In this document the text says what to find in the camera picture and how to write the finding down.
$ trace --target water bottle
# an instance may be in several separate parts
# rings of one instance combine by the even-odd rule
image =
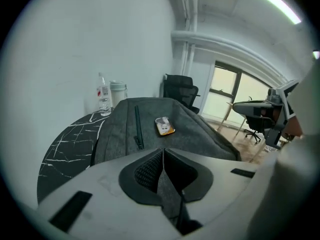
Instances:
[[[99,87],[96,89],[99,98],[99,110],[103,117],[111,114],[111,104],[109,98],[109,88],[101,72],[99,72]]]

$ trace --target phone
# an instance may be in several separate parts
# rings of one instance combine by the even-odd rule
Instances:
[[[165,136],[168,134],[173,134],[176,129],[170,124],[168,117],[159,117],[155,121],[156,127],[158,128],[159,134]]]

